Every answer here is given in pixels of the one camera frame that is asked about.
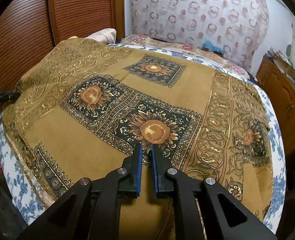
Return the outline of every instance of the wooden drawer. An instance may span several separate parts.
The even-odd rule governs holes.
[[[273,105],[287,155],[295,149],[295,86],[267,58],[263,59],[257,78]]]

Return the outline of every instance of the bedspread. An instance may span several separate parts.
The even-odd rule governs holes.
[[[200,48],[194,48],[192,46],[178,44],[178,43],[170,43],[170,42],[163,42],[157,41],[152,39],[149,36],[133,34],[130,36],[125,37],[121,40],[120,44],[125,45],[135,45],[141,47],[149,47],[155,48],[160,50],[168,50],[170,52],[179,53],[185,56],[195,57],[197,59],[213,62],[214,64],[220,64],[221,68],[229,70],[239,76],[242,76],[245,79],[249,79],[249,73],[241,68],[240,66],[221,58],[220,56],[212,53],[204,51]]]
[[[135,142],[141,141],[148,151],[157,141],[174,166],[200,179],[216,178],[275,232],[284,201],[284,153],[265,93],[215,65],[206,66],[201,60],[165,50],[160,52],[163,55],[158,52],[108,47],[87,39],[60,43],[23,76],[18,85],[22,96],[4,112],[5,136],[12,149],[10,154],[4,153],[8,145],[0,124],[2,165],[7,165],[9,155],[17,163],[15,169],[4,169],[8,185],[14,191],[15,172],[21,172],[23,185],[27,184],[27,190],[31,189],[31,195],[33,192],[46,208],[79,178],[97,179],[119,167]],[[194,82],[193,76],[200,78]],[[221,118],[225,113],[229,114],[226,121]],[[93,143],[100,151],[93,150]],[[143,192],[148,184],[146,169]],[[25,190],[19,194],[25,196]],[[30,210],[39,214],[41,206],[38,212],[33,205]],[[135,216],[133,208],[137,206],[156,217],[162,211],[171,212],[169,203],[151,206],[143,193],[133,207],[121,210],[128,219],[136,219],[137,226],[144,220]],[[172,223],[143,224],[146,222],[151,234]],[[127,235],[127,227],[121,219],[121,235]]]

